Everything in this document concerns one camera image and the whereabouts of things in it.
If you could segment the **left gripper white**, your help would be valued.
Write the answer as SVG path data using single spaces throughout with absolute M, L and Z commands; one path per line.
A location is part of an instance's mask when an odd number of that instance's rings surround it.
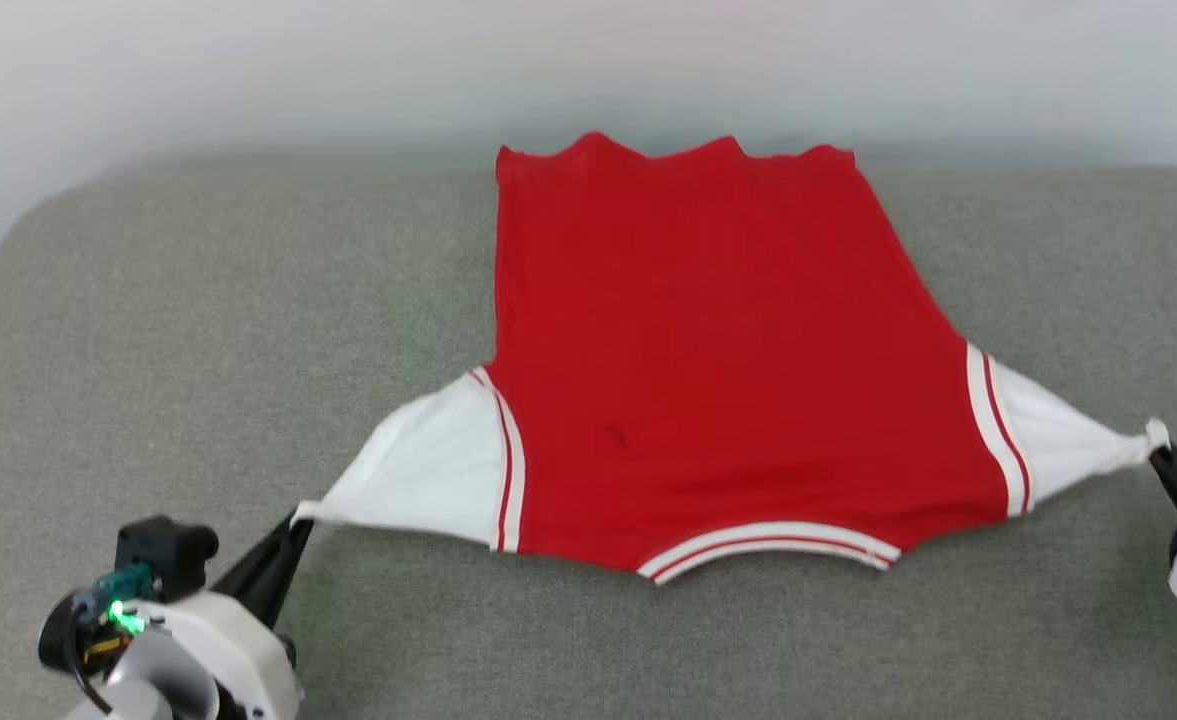
M 280 619 L 297 565 L 314 527 L 310 518 L 282 518 L 212 591 L 177 604 L 145 601 L 149 634 L 167 636 L 167 669 L 155 679 L 178 720 L 297 720 L 302 687 L 286 644 L 271 629 Z

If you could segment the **red and white basketball jersey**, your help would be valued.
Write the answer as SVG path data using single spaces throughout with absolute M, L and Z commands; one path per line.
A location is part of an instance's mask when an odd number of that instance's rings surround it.
M 1170 445 L 955 329 L 850 152 L 609 136 L 496 158 L 496 356 L 373 429 L 295 521 L 666 584 L 736 553 L 904 552 Z

